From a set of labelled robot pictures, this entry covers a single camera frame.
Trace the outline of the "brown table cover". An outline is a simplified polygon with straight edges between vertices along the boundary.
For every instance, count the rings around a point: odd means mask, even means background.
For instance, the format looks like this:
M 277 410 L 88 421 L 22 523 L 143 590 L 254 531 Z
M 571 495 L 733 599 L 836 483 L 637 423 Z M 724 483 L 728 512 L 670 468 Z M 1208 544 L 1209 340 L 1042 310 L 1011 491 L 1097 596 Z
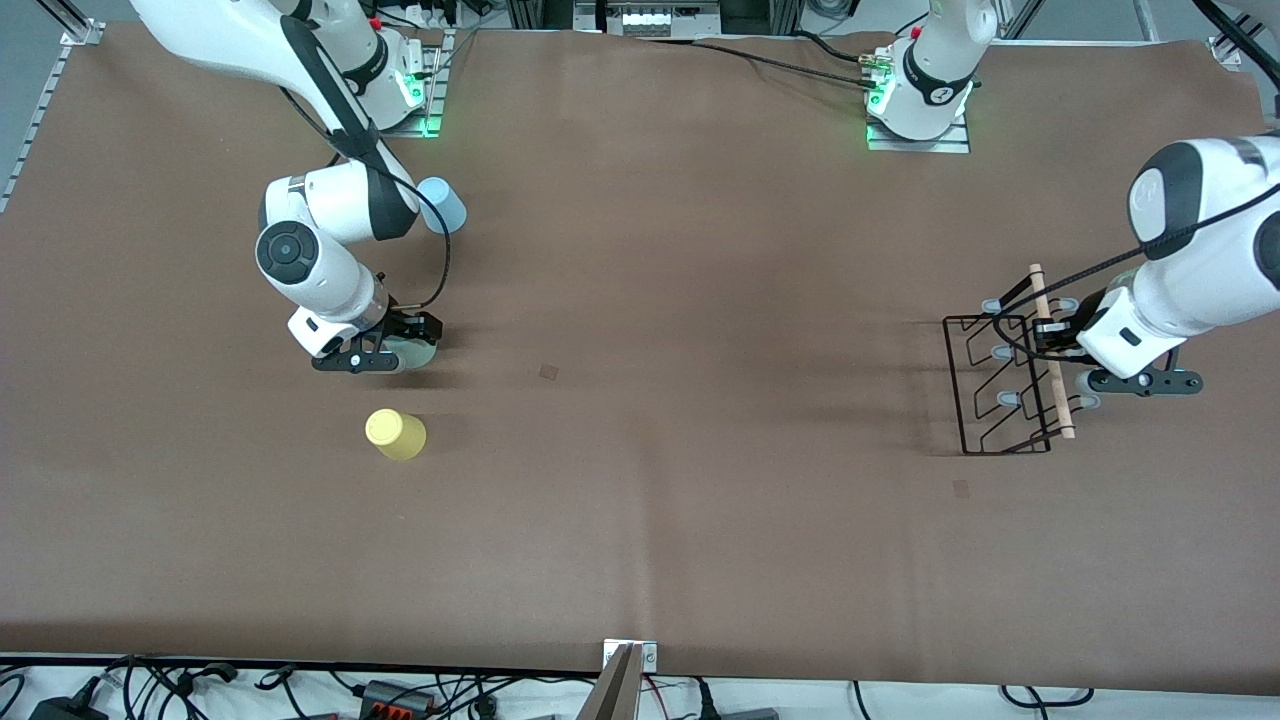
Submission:
M 1254 85 L 1193 42 L 980 78 L 968 155 L 873 152 L 836 85 L 484 31 L 394 141 L 468 209 L 442 350 L 347 375 L 253 256 L 324 142 L 111 27 L 0 217 L 0 653 L 1280 694 L 1280 313 L 1020 457 L 959 455 L 940 324 L 1129 249 L 1139 167 L 1261 131 Z

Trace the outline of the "white power strip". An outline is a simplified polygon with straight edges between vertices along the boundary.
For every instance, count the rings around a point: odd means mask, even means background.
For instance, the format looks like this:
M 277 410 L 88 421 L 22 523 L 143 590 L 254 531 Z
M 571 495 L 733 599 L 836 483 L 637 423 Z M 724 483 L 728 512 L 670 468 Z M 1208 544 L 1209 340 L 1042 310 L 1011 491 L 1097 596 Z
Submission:
M 692 41 L 723 29 L 718 0 L 582 0 L 575 28 L 634 38 Z

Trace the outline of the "perforated metal rail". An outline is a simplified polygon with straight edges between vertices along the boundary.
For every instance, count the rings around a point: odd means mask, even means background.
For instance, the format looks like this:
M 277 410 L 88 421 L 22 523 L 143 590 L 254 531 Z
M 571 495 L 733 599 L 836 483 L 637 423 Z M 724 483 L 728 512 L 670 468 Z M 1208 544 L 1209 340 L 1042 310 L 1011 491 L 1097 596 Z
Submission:
M 38 4 L 19 13 L 0 5 L 0 217 L 29 160 L 72 50 L 101 41 L 106 23 L 93 15 L 67 19 Z

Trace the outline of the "black frame profile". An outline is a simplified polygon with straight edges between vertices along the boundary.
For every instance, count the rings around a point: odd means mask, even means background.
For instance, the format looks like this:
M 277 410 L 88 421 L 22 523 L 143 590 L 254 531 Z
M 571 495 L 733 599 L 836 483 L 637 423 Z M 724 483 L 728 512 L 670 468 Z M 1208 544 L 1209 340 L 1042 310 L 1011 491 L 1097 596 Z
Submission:
M 512 29 L 598 32 L 598 0 L 504 0 Z

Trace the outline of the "aluminium profile post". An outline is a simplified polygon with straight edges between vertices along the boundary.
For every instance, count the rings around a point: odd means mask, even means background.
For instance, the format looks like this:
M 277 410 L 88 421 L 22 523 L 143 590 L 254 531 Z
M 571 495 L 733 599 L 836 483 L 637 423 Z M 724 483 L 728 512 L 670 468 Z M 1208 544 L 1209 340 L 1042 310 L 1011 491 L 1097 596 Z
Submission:
M 614 652 L 579 710 L 575 720 L 636 720 L 637 702 L 645 674 L 637 647 Z

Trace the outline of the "light blue plastic cup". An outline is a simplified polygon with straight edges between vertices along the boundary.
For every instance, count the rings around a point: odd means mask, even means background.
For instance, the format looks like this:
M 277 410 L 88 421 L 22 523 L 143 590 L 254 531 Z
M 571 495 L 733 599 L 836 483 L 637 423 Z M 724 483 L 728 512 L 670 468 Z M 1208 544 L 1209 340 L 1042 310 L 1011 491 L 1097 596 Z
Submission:
M 467 219 L 467 210 L 453 187 L 440 177 L 428 177 L 419 182 L 417 191 L 426 199 L 421 215 L 428 228 L 436 234 L 454 233 Z

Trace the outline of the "black orange connector box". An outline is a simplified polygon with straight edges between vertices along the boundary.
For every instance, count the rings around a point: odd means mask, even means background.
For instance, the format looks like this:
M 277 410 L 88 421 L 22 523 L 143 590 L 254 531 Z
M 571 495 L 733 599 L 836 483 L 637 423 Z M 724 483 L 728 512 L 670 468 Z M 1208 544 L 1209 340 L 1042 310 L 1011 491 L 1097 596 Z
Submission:
M 429 692 L 389 682 L 369 682 L 358 689 L 360 720 L 429 720 L 436 708 L 436 700 Z

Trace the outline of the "aluminium arm base plate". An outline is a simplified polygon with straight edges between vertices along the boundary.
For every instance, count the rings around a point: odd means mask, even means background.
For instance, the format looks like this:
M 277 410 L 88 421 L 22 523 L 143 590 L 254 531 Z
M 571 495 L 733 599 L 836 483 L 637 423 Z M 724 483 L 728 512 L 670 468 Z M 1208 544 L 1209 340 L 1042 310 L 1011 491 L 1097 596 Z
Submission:
M 379 129 L 393 137 L 435 138 L 440 133 L 456 29 L 428 29 L 424 37 L 402 28 L 378 31 L 387 65 L 366 87 L 361 102 Z
M 904 138 L 891 132 L 882 120 L 869 118 L 867 146 L 872 151 L 969 154 L 966 114 L 959 114 L 940 137 L 928 140 Z

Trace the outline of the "black wire cup holder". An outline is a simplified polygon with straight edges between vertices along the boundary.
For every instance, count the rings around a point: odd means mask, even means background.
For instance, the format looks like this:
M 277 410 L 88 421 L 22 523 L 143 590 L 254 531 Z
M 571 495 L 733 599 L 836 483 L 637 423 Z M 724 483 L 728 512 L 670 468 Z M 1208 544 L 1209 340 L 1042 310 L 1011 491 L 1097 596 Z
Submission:
M 1044 325 L 1076 310 L 1074 299 L 1041 295 L 1047 286 L 1041 264 L 977 314 L 941 322 L 963 456 L 998 457 L 1047 454 L 1056 439 L 1074 439 L 1075 416 L 1100 405 L 1068 380 L 1056 361 L 1027 355 Z

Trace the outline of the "black power adapter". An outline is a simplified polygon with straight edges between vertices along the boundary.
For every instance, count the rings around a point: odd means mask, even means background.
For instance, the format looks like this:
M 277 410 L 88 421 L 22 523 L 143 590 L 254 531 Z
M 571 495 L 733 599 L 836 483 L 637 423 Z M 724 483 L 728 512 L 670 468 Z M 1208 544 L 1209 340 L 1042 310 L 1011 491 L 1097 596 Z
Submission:
M 110 720 L 110 717 L 77 700 L 52 697 L 41 700 L 27 720 Z

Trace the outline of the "yellow plastic cup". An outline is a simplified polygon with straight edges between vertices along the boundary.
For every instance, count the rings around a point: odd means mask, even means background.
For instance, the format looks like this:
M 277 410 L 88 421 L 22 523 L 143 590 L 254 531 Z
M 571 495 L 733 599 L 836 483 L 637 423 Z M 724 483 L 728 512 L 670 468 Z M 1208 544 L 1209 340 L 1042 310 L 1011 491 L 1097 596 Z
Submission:
M 367 416 L 365 436 L 385 457 L 396 461 L 419 456 L 428 443 L 428 428 L 417 416 L 390 407 Z

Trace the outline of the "mint green plastic cup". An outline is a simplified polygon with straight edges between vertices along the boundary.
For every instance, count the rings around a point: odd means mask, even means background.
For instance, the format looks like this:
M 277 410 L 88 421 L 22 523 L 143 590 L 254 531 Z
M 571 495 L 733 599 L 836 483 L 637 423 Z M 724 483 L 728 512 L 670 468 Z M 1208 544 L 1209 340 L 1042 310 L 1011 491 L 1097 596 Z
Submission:
M 436 346 L 420 338 L 387 337 L 383 347 L 397 360 L 393 374 L 413 372 L 426 366 L 436 355 Z

